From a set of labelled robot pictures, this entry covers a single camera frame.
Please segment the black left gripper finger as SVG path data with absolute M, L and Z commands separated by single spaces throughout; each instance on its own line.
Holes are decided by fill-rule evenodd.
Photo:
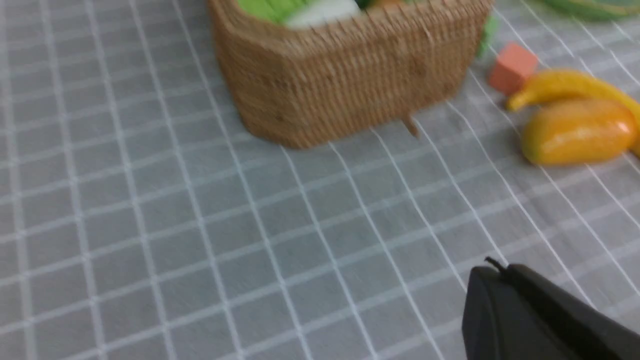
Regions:
M 637 360 L 637 332 L 526 265 L 486 257 L 470 271 L 462 339 L 469 360 Z

